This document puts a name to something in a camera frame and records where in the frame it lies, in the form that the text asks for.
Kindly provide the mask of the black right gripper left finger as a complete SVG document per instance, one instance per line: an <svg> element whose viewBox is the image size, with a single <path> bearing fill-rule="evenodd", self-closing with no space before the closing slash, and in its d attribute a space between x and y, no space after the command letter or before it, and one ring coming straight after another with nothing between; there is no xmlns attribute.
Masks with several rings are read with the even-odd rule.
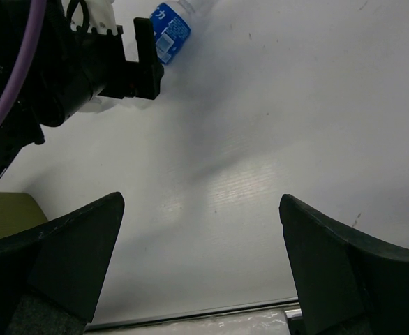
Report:
<svg viewBox="0 0 409 335"><path fill-rule="evenodd" d="M113 192L0 239L0 334L83 334L124 216Z"/></svg>

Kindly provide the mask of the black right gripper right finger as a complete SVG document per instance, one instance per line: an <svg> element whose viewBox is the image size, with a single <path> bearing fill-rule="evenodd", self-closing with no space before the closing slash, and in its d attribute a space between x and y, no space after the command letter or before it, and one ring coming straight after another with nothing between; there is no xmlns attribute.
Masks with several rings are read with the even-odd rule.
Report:
<svg viewBox="0 0 409 335"><path fill-rule="evenodd" d="M279 215L308 334L409 334L409 249L292 195Z"/></svg>

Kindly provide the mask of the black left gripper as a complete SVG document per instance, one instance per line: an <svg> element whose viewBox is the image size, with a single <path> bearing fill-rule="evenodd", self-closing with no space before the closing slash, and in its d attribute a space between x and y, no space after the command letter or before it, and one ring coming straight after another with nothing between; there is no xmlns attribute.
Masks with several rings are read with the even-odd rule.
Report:
<svg viewBox="0 0 409 335"><path fill-rule="evenodd" d="M46 22L33 61L37 79L38 122L62 125L96 96L155 100L161 92L164 67L156 51L154 27L150 19L133 20L137 61L126 59L123 29L83 34L68 24Z"/></svg>

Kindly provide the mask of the blue label plastic bottle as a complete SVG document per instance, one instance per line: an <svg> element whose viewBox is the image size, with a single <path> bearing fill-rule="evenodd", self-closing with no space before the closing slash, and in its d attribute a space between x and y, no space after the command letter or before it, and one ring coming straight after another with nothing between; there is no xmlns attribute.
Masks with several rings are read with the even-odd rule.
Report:
<svg viewBox="0 0 409 335"><path fill-rule="evenodd" d="M149 16L154 28L158 60L168 65L195 30L194 26L217 1L178 0L160 2Z"/></svg>

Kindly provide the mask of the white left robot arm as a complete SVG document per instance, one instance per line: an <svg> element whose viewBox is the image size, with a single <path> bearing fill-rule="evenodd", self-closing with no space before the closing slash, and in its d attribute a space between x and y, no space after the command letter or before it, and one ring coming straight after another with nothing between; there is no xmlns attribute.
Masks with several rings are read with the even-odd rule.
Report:
<svg viewBox="0 0 409 335"><path fill-rule="evenodd" d="M96 97L155 99L163 65L150 19L133 21L127 60L110 1L0 1L0 178Z"/></svg>

